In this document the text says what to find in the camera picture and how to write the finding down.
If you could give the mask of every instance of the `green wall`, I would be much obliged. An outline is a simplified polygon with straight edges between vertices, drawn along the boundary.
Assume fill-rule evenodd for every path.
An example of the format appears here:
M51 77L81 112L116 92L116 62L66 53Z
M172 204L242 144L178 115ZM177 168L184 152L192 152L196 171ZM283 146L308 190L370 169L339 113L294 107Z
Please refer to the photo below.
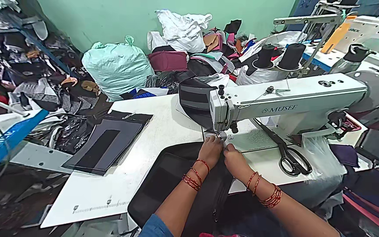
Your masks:
M287 17L295 0L23 0L28 8L42 12L50 25L71 38L81 51L93 43L124 42L125 35L134 37L134 45L145 52L147 32L162 30L155 10L169 9L179 14L207 14L213 19L209 27L224 26L242 19L239 32L253 33L257 38L269 35L274 18Z

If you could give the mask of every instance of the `blue sleeve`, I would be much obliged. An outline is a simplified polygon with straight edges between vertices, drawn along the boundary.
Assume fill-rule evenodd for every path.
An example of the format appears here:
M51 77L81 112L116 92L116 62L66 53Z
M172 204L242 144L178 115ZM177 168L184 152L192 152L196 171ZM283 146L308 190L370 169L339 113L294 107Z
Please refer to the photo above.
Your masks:
M173 237L165 223L156 215L150 216L139 237Z

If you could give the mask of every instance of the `hand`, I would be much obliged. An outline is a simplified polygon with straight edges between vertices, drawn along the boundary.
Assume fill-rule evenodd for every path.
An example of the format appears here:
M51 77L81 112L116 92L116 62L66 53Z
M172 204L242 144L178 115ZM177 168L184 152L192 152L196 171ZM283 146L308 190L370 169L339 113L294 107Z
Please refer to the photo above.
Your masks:
M207 137L200 149L200 152L198 153L198 159L204 160L211 170L216 165L222 149L223 141L220 139L220 137Z
M229 172L239 181L247 185L248 180L254 171L246 162L245 157L235 149L232 143L227 145L223 154L225 157L224 164Z

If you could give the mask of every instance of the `mint green sack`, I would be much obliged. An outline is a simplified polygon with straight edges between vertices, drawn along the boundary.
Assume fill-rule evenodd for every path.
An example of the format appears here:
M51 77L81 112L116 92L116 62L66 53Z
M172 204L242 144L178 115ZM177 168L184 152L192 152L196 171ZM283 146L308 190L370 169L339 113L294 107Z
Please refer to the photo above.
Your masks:
M123 100L121 94L145 87L148 75L155 72L144 52L132 45L134 39L125 36L127 43L95 43L81 60L87 72L110 102Z

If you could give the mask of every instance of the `bangle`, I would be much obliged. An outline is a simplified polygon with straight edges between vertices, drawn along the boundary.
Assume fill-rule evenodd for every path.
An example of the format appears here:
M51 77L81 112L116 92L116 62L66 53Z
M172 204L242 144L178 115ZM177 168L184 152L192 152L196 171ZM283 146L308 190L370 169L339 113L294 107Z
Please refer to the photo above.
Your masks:
M277 187L275 184L274 186L274 192L273 194L267 198L265 201L261 201L261 204L263 204L267 208L275 207L277 204L279 204L280 200L282 199L282 190Z
M200 190L200 186L198 185L198 183L190 176L183 175L182 180L186 182L189 186L191 186L191 188L193 188L195 191Z
M258 174L258 172L254 172L254 174L251 175L251 177L248 180L248 184L246 185L246 190L249 190L249 184L251 183L252 178L254 177L255 174Z
M257 185L258 185L258 182L260 181L262 175L260 175L257 179L257 182L255 183L255 187L254 187L254 191L252 192L252 196L254 197L255 196L255 192L257 191Z
M195 162L197 162L197 161L203 162L207 166L207 173L210 173L210 167L208 167L207 162L205 162L204 160L196 160Z
M194 168L191 167L191 170L195 172L195 175L197 176L198 180L200 181L200 185L203 183L203 181L201 181L201 177L198 175L198 172L197 170L195 170Z
M273 183L273 186L274 186L274 192L273 192L273 194L269 197L269 198L267 198L266 200L264 200L264 201L261 201L260 200L260 202L262 203L262 204L265 204L265 203L267 203L267 202L270 202L272 199L273 199L273 197L277 194L277 186Z

